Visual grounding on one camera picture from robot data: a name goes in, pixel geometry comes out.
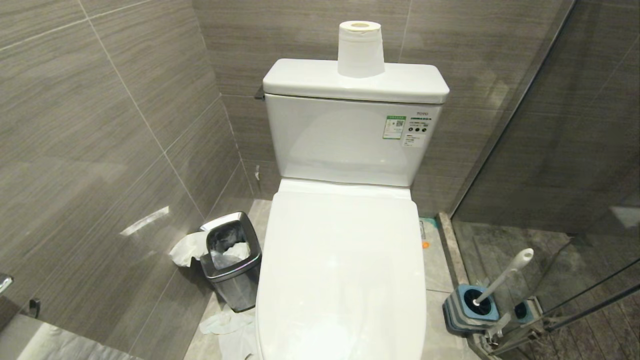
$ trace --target label sticker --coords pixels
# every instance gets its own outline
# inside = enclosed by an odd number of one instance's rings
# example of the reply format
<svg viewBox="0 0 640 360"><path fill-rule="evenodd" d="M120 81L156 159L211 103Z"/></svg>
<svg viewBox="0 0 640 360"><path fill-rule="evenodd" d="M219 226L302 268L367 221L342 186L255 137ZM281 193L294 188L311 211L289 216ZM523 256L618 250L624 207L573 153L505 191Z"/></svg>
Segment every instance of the label sticker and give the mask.
<svg viewBox="0 0 640 360"><path fill-rule="evenodd" d="M427 140L427 134L413 134L406 133L404 135L404 140L402 141L402 146L406 147L424 147L424 143Z"/></svg>
<svg viewBox="0 0 640 360"><path fill-rule="evenodd" d="M385 133L383 139L400 139L402 137L402 129L406 122L406 116L387 116L387 124L385 125Z"/></svg>

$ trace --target toilet paper roll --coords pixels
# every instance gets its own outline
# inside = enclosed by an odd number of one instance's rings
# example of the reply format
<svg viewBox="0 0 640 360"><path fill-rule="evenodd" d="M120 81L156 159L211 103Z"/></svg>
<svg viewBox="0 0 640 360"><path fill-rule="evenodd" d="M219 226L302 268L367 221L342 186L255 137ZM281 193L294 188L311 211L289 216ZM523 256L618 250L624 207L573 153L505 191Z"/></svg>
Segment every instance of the toilet paper roll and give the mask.
<svg viewBox="0 0 640 360"><path fill-rule="evenodd" d="M371 21L345 21L340 24L338 73L351 78L368 78L384 71L380 24Z"/></svg>

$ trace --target toilet tank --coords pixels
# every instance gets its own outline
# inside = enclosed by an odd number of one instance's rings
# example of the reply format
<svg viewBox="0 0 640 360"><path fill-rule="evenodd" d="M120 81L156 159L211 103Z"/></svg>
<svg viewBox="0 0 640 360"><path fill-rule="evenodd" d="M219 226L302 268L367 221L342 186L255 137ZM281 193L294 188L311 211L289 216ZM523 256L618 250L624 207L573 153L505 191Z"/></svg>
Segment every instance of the toilet tank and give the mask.
<svg viewBox="0 0 640 360"><path fill-rule="evenodd" d="M348 78L337 61L280 59L263 80L284 177L410 186L449 87L431 65Z"/></svg>

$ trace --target toilet tank lid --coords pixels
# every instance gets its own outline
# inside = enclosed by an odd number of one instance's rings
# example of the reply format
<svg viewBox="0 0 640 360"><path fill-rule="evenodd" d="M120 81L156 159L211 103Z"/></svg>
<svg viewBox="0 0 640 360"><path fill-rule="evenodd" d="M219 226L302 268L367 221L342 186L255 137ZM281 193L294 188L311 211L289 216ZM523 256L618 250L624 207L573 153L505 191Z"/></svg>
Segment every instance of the toilet tank lid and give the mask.
<svg viewBox="0 0 640 360"><path fill-rule="evenodd" d="M332 60L279 59L262 80L275 95L364 101L443 104L449 87L433 65L385 63L385 72L369 78L338 74Z"/></svg>

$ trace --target toilet brush handle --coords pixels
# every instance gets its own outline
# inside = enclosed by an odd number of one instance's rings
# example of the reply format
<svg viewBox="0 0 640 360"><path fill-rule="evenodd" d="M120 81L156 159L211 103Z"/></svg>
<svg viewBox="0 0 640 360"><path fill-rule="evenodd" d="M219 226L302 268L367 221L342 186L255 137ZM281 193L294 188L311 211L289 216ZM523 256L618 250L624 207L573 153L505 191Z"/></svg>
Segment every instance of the toilet brush handle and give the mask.
<svg viewBox="0 0 640 360"><path fill-rule="evenodd" d="M513 273L520 271L526 264L533 259L533 249L528 248L520 251L513 260L509 263L509 266L498 276L498 278L489 286L489 288L480 295L479 298L474 300L474 305L478 306L480 303L488 298L497 288L502 285L507 277Z"/></svg>

